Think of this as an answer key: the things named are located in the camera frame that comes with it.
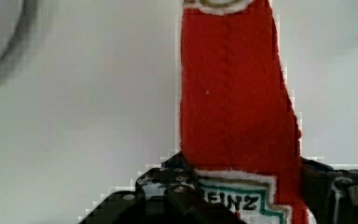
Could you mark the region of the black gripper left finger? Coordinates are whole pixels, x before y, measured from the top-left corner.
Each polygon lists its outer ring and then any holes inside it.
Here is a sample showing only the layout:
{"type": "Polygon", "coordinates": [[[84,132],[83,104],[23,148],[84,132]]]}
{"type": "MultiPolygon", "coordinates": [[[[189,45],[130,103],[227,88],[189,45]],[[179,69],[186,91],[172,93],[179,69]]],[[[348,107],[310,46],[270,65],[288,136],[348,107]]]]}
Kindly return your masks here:
{"type": "Polygon", "coordinates": [[[181,152],[138,177],[134,190],[107,196],[79,224],[246,224],[221,203],[201,197],[181,152]]]}

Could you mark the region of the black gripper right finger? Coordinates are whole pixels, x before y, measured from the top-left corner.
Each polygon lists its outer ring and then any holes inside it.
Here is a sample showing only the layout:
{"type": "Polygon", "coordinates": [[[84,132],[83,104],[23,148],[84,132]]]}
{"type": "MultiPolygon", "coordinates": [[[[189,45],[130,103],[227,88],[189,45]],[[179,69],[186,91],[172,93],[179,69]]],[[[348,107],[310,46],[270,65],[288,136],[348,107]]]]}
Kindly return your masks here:
{"type": "Polygon", "coordinates": [[[302,159],[302,199],[317,224],[358,224],[358,169],[302,159]]]}

